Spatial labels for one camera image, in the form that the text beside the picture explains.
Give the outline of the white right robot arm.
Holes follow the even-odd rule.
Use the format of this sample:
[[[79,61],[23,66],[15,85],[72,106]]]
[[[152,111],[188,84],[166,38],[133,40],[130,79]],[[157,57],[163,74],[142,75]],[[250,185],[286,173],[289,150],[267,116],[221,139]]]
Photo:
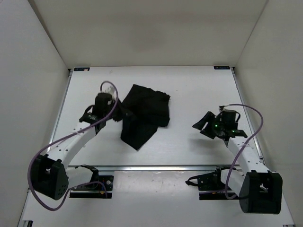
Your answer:
[[[235,155],[236,167],[218,166],[213,172],[190,177],[185,183],[197,187],[200,200],[239,200],[244,213],[279,214],[282,206],[283,180],[270,171],[245,141],[245,131],[238,129],[241,115],[234,110],[222,110],[218,115],[207,112],[193,124],[204,136],[224,141]]]

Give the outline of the black pleated skirt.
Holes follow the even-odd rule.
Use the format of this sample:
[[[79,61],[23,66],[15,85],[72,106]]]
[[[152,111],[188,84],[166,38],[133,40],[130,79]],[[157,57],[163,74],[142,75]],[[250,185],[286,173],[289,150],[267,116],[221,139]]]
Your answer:
[[[164,92],[134,84],[121,103],[137,116],[137,121],[130,125],[122,123],[121,140],[138,151],[159,127],[168,126],[169,101],[170,95]]]

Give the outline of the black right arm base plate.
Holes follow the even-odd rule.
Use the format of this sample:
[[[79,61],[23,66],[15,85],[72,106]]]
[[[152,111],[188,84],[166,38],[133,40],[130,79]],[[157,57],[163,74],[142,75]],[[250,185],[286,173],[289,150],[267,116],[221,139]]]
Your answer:
[[[192,176],[185,183],[189,186],[198,187],[199,191],[206,191],[206,194],[224,192],[225,184],[221,182],[223,170],[229,171],[229,166],[216,166],[213,172]]]

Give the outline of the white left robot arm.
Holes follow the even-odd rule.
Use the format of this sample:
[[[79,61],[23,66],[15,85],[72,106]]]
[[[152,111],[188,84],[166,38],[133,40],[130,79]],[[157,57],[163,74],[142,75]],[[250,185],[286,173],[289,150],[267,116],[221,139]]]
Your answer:
[[[50,144],[45,154],[38,152],[32,159],[27,174],[30,191],[34,196],[41,193],[55,201],[65,198],[72,188],[102,188],[98,170],[82,164],[69,169],[70,162],[80,150],[105,127],[108,120],[119,121],[132,117],[133,113],[119,101],[105,101],[90,105],[80,117],[70,135]]]

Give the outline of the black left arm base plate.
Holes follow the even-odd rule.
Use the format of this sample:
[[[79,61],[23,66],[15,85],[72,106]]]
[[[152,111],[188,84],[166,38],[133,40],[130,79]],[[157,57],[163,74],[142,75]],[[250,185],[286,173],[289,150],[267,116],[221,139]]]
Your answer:
[[[81,165],[67,170],[69,197],[77,199],[111,199],[114,175],[99,172],[93,166]]]

